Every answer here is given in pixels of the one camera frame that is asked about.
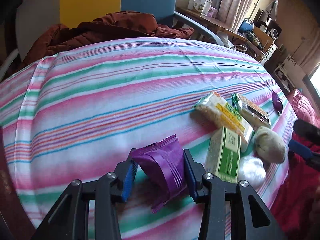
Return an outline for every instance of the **round speaker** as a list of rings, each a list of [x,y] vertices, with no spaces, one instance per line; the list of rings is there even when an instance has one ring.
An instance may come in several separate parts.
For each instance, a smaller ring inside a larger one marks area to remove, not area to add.
[[[271,29],[271,33],[270,33],[271,37],[276,40],[278,39],[279,35],[276,29]]]

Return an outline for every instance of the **green label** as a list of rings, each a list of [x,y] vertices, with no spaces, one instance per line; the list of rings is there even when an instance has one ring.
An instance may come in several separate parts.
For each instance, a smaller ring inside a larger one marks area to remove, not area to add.
[[[224,133],[225,143],[221,153],[218,173],[220,179],[236,183],[240,157],[240,138],[230,130],[225,130]]]
[[[228,109],[239,121],[242,120],[242,116],[238,113],[236,109],[234,109],[228,102],[225,105],[226,109]]]

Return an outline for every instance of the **blue kettle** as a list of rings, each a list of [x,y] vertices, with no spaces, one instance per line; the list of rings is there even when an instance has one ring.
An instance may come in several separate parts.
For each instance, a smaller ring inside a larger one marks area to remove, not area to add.
[[[244,33],[244,32],[247,32],[247,31],[253,31],[253,28],[254,28],[254,24],[253,24],[253,21],[249,18],[246,18],[243,20],[243,22],[241,23],[239,29],[238,29],[238,32],[240,33]]]

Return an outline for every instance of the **striped tablecloth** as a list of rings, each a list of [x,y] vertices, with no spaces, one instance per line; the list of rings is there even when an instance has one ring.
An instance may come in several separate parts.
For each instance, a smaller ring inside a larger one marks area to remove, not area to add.
[[[266,110],[286,145],[296,116],[272,77],[248,55],[199,41],[134,38],[45,57],[0,85],[5,154],[22,205],[38,226],[73,179],[91,181],[139,148],[176,134],[203,163],[213,126],[192,106],[212,90],[238,92]],[[273,109],[271,91],[284,111]],[[288,171],[272,164],[258,190],[271,206]],[[203,207],[184,195],[158,213],[139,168],[118,208],[123,239],[197,239]],[[94,238],[90,206],[90,238]],[[226,239],[230,239],[230,212]]]

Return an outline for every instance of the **chair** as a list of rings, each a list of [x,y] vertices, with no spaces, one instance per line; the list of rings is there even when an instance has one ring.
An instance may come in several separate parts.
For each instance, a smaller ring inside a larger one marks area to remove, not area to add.
[[[105,6],[101,5],[100,0],[96,1],[99,6]],[[209,42],[223,46],[221,39],[216,34],[196,21],[176,12],[175,1],[176,0],[121,0],[119,8],[121,11],[133,10],[151,13],[155,16],[159,24],[168,25],[169,27],[172,27],[173,19],[175,18],[178,22],[194,28],[206,37]],[[105,11],[103,10],[103,12],[106,14],[114,11],[108,11],[108,9],[106,9]],[[79,19],[81,19],[82,14],[85,13],[80,10],[78,14]],[[88,21],[88,19],[83,17],[80,22],[82,21]],[[16,39],[18,48],[15,49],[1,65],[0,81],[18,54],[20,54],[20,58],[23,60],[38,37],[40,37],[50,25],[60,22],[64,23],[63,20],[61,20],[61,0],[24,0],[18,7],[16,13]]]

